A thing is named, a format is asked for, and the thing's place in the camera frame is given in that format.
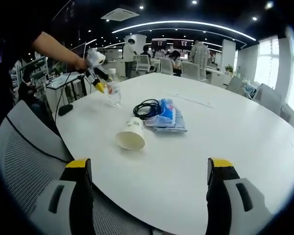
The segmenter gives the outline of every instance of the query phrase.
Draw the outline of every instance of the white round table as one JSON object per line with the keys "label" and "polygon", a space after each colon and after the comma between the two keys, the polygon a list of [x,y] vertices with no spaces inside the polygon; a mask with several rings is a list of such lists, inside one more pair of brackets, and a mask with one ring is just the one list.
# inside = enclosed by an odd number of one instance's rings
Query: white round table
{"label": "white round table", "polygon": [[[94,184],[136,218],[176,235],[205,234],[210,157],[231,161],[272,214],[291,197],[294,129],[276,114],[224,89],[159,73],[124,81],[121,91],[121,107],[96,92],[74,102],[57,127],[75,159],[91,159]],[[145,130],[141,151],[121,149],[115,135],[150,98],[173,99],[188,132]]]}

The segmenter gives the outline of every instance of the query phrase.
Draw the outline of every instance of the hand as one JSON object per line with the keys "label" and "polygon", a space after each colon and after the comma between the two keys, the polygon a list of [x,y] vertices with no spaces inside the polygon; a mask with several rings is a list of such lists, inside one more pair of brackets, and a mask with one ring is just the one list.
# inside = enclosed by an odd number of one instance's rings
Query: hand
{"label": "hand", "polygon": [[78,59],[74,63],[74,66],[75,66],[77,71],[87,69],[86,61],[84,59],[82,59],[81,57],[78,57]]}

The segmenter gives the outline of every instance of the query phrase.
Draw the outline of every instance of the air conditioning vent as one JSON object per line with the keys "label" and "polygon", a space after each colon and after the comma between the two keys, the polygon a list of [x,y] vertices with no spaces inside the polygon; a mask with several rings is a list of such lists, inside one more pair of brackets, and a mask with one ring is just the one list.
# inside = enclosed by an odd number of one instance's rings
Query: air conditioning vent
{"label": "air conditioning vent", "polygon": [[104,15],[101,19],[121,22],[137,16],[139,16],[139,14],[135,12],[125,10],[122,8],[117,8],[109,12],[108,14]]}

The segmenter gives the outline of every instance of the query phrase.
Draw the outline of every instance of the plastic water bottle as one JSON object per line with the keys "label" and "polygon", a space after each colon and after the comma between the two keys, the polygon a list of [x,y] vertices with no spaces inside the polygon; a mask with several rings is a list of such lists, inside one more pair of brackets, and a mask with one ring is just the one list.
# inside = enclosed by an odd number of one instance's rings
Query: plastic water bottle
{"label": "plastic water bottle", "polygon": [[121,103],[120,82],[116,75],[116,69],[109,69],[108,73],[108,95],[111,105],[116,106]]}

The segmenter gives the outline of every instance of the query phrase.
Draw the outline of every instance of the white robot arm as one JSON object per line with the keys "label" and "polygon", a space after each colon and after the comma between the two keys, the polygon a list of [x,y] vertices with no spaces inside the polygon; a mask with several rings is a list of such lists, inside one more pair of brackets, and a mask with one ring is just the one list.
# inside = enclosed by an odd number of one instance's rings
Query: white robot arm
{"label": "white robot arm", "polygon": [[106,59],[105,55],[96,51],[96,49],[90,48],[88,50],[88,55],[86,58],[86,64],[88,68],[85,74],[88,81],[91,84],[93,84],[93,86],[101,93],[104,93],[103,91],[104,87],[102,83],[100,82],[99,77],[104,80],[108,80],[107,72],[101,66],[103,62],[105,61],[105,59]]}

